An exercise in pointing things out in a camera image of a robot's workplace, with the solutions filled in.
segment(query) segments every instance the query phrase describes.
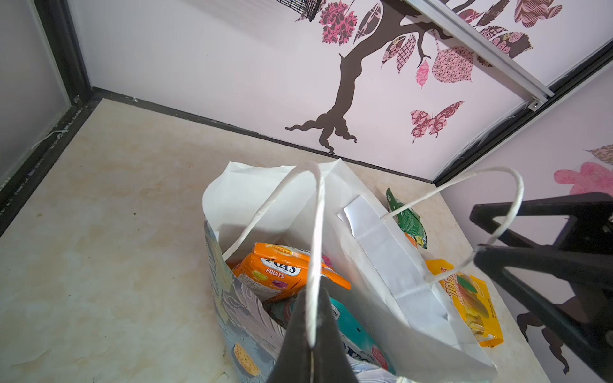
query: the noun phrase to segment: butterfly decal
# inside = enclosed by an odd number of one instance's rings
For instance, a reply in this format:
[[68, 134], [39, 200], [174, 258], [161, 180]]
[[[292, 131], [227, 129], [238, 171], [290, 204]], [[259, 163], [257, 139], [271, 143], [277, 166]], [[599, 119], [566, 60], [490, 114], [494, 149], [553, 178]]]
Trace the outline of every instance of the butterfly decal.
[[436, 134], [438, 137], [438, 133], [447, 126], [447, 119], [453, 116], [463, 103], [464, 101], [459, 101], [451, 104], [434, 118], [423, 110], [413, 110], [411, 112], [411, 124], [416, 126], [413, 128], [413, 143], [415, 143], [415, 138], [425, 135], [428, 128], [430, 128], [430, 134]]

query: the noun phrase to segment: bag handle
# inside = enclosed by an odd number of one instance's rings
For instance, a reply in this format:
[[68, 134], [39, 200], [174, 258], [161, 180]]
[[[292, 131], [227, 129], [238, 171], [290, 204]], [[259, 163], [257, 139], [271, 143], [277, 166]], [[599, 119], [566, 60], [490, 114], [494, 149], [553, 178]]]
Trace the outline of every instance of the bag handle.
[[272, 192], [270, 197], [260, 206], [260, 209], [253, 215], [249, 224], [245, 227], [239, 238], [230, 246], [222, 255], [224, 260], [227, 260], [238, 247], [243, 243], [247, 235], [255, 227], [264, 214], [270, 209], [273, 203], [277, 200], [281, 191], [296, 178], [299, 174], [311, 172], [315, 177], [316, 183], [316, 207], [315, 207], [315, 226], [313, 228], [313, 237], [311, 239], [311, 259], [308, 264], [308, 273], [306, 275], [306, 302], [305, 302], [305, 326], [306, 340], [308, 345], [313, 349], [315, 347], [315, 338], [317, 334], [317, 304], [319, 295], [319, 283], [321, 279], [321, 243], [324, 228], [324, 201], [325, 187], [324, 177], [321, 174], [319, 165], [316, 162], [309, 161], [305, 164], [294, 167], [281, 180], [279, 185]]
[[[522, 200], [524, 199], [524, 180], [522, 179], [522, 176], [514, 169], [511, 169], [509, 167], [506, 166], [494, 166], [494, 167], [489, 167], [486, 169], [480, 169], [480, 170], [476, 170], [474, 172], [468, 172], [465, 173], [463, 175], [460, 175], [458, 177], [455, 177], [453, 180], [442, 184], [441, 186], [439, 186], [438, 188], [434, 189], [433, 191], [426, 193], [425, 195], [423, 195], [422, 197], [416, 199], [415, 201], [412, 201], [410, 203], [407, 203], [406, 205], [401, 206], [400, 208], [397, 208], [394, 211], [390, 211], [388, 214], [385, 214], [383, 217], [381, 217], [381, 219], [387, 219], [390, 217], [394, 217], [395, 215], [398, 215], [400, 213], [402, 213], [403, 211], [407, 210], [408, 208], [410, 208], [411, 206], [422, 202], [423, 200], [426, 200], [428, 198], [430, 198], [431, 196], [441, 192], [443, 189], [448, 188], [449, 186], [455, 185], [459, 182], [465, 181], [469, 178], [472, 178], [476, 175], [479, 175], [481, 173], [487, 173], [487, 172], [504, 172], [504, 173], [509, 173], [510, 175], [513, 176], [513, 178], [515, 178], [515, 182], [517, 184], [517, 190], [515, 192], [515, 199], [513, 200], [513, 203], [511, 204], [511, 207], [509, 208], [509, 212], [506, 213], [506, 216], [504, 218], [504, 221], [502, 222], [502, 224], [500, 224], [500, 226], [498, 226], [498, 228], [494, 231], [494, 233], [492, 233], [492, 235], [490, 236], [490, 238], [485, 242], [486, 245], [492, 245], [494, 242], [496, 242], [496, 240], [498, 239], [498, 237], [500, 237], [500, 235], [502, 233], [505, 232], [506, 229], [509, 228], [509, 226], [511, 225], [511, 223], [513, 222], [513, 220], [515, 219], [515, 217], [517, 216], [517, 212], [519, 211], [519, 208], [522, 205]], [[466, 266], [468, 266], [474, 259], [474, 255], [476, 254], [477, 251], [477, 247], [475, 246], [475, 248], [473, 249], [473, 252], [471, 252], [471, 254], [465, 259], [463, 260], [458, 266], [456, 266], [455, 268], [453, 268], [453, 270], [449, 270], [449, 271], [445, 271], [444, 273], [440, 273], [436, 276], [433, 276], [432, 278], [426, 278], [426, 283], [427, 284], [434, 284], [437, 283], [438, 281], [442, 281], [443, 279], [447, 278], [450, 275], [456, 274], [458, 271], [460, 271], [461, 269], [465, 268]]]

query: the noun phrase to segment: yellow package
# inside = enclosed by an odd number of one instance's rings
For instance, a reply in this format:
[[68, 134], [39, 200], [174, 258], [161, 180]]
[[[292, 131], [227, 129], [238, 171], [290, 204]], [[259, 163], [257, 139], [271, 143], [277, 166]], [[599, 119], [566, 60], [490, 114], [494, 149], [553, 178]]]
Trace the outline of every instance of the yellow package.
[[[232, 269], [234, 276], [261, 301], [276, 301], [298, 294], [307, 284], [309, 252], [288, 246], [256, 243], [253, 250]], [[338, 275], [322, 256], [321, 275], [351, 290], [349, 281]]]
[[[434, 275], [453, 269], [449, 262], [437, 259], [425, 261]], [[441, 286], [453, 299], [454, 306], [474, 334], [481, 347], [494, 347], [504, 339], [487, 285], [474, 276], [457, 273], [441, 281]]]

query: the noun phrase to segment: wall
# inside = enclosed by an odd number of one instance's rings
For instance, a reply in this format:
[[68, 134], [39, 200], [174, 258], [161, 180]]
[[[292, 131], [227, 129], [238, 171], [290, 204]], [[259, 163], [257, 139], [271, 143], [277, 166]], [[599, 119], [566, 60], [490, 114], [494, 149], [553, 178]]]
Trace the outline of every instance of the wall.
[[31, 0], [0, 1], [0, 181], [69, 107]]
[[[527, 200], [589, 191], [613, 195], [611, 99], [613, 64], [598, 72], [581, 88], [491, 152], [471, 170], [496, 165], [516, 169], [524, 178]], [[594, 152], [595, 155], [588, 151], [607, 145], [608, 148]], [[592, 179], [581, 174], [590, 169], [595, 170]], [[559, 183], [577, 180], [579, 182], [576, 184]], [[514, 193], [512, 178], [506, 174], [494, 173], [472, 178], [442, 192], [445, 202], [473, 246], [485, 242], [488, 235], [469, 221], [472, 207], [477, 203], [510, 201]], [[550, 245], [565, 222], [563, 217], [518, 217], [511, 229], [537, 243]], [[518, 275], [553, 303], [564, 303], [574, 296], [566, 281], [553, 276], [529, 271], [518, 272]], [[514, 316], [527, 312], [505, 291], [500, 288], [499, 291]], [[569, 365], [568, 374], [565, 374], [563, 363], [550, 351], [549, 344], [541, 334], [542, 329], [528, 326], [527, 336], [552, 382], [601, 381], [566, 346], [562, 346], [562, 357]]]
[[[69, 3], [94, 86], [428, 180], [524, 100], [398, 0], [328, 0], [313, 22], [275, 0]], [[461, 15], [549, 84], [611, 39], [613, 2], [542, 3]]]

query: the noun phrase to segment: beige marble floor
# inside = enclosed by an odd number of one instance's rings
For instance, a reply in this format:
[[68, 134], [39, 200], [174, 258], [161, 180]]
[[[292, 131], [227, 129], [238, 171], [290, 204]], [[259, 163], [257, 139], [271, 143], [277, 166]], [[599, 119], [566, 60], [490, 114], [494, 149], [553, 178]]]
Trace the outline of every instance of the beige marble floor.
[[[1, 382], [235, 382], [210, 293], [201, 197], [228, 161], [331, 158], [103, 100], [0, 237]], [[384, 201], [431, 184], [349, 165]], [[440, 196], [425, 257], [470, 246]], [[480, 272], [475, 275], [483, 278]], [[500, 296], [497, 383], [547, 382]]]

